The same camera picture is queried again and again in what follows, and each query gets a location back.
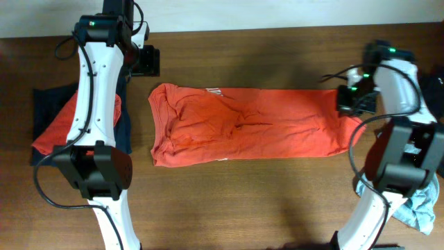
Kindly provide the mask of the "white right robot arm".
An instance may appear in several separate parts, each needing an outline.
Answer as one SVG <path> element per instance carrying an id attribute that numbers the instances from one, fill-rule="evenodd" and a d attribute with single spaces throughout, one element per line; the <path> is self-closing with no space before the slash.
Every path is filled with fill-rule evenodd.
<path id="1" fill-rule="evenodd" d="M 349 117 L 370 113 L 354 129 L 348 146 L 367 124 L 386 126 L 370 148 L 361 171 L 353 166 L 365 190 L 346 225 L 336 231 L 331 249 L 378 249 L 377 240 L 393 213 L 429 185 L 443 157 L 443 125 L 429 111 L 410 51 L 375 40 L 366 45 L 363 62 L 343 70 L 347 85 L 338 87 L 336 109 Z M 376 100 L 384 114 L 375 115 Z"/>

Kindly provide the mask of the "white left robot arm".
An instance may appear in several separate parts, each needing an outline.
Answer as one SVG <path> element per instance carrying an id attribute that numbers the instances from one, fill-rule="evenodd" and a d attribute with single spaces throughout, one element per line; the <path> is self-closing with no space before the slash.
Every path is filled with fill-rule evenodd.
<path id="1" fill-rule="evenodd" d="M 70 186 L 87 200 L 85 207 L 94 211 L 106 249 L 142 248 L 128 206 L 132 160 L 114 138 L 118 80 L 160 75 L 160 51 L 145 43 L 148 23 L 134 20 L 141 10 L 132 0 L 107 0 L 100 13 L 83 15 L 76 23 L 76 109 L 66 144 L 51 154 Z"/>

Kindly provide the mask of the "orange t-shirt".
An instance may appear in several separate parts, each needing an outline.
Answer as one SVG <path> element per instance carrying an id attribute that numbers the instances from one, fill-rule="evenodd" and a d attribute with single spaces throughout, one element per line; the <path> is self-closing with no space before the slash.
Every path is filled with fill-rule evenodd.
<path id="1" fill-rule="evenodd" d="M 220 160 L 323 158 L 346 152 L 361 123 L 336 110 L 336 90 L 191 88 L 150 94 L 158 167 Z"/>

